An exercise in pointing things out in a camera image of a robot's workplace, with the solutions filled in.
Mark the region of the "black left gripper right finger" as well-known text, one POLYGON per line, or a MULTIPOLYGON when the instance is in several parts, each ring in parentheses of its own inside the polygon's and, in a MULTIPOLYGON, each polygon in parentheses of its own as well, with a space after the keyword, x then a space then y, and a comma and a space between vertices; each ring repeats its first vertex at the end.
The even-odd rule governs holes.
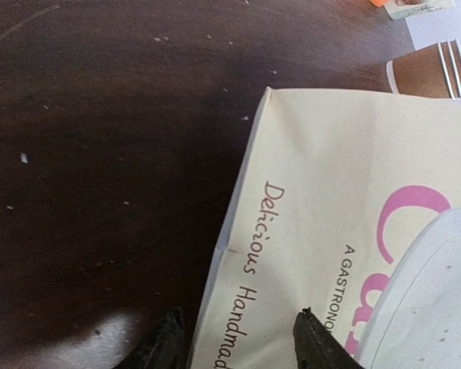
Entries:
POLYGON ((299 369, 363 369, 313 314, 304 308, 293 329, 299 369))

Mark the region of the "stack of brown paper cups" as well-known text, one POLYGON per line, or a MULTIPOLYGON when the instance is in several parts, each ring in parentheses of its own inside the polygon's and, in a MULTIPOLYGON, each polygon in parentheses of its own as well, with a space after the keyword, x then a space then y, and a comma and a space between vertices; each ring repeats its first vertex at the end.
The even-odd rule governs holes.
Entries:
POLYGON ((461 100, 461 44, 437 42, 386 63, 394 94, 461 100))

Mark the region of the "white pink paper bag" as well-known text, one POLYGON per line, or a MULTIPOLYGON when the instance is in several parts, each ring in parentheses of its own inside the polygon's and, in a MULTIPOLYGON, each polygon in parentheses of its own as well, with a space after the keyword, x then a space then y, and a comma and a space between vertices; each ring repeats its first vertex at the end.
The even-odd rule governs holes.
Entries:
POLYGON ((461 102, 262 97, 217 240, 191 368, 293 368, 310 308, 350 354, 414 238, 461 209, 461 102))

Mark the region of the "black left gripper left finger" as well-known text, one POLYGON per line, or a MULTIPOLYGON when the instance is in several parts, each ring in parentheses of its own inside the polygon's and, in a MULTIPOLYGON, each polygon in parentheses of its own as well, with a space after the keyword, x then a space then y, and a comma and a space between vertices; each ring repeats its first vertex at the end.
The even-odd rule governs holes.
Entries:
POLYGON ((179 307, 166 312, 115 369, 184 367, 184 318, 179 307))

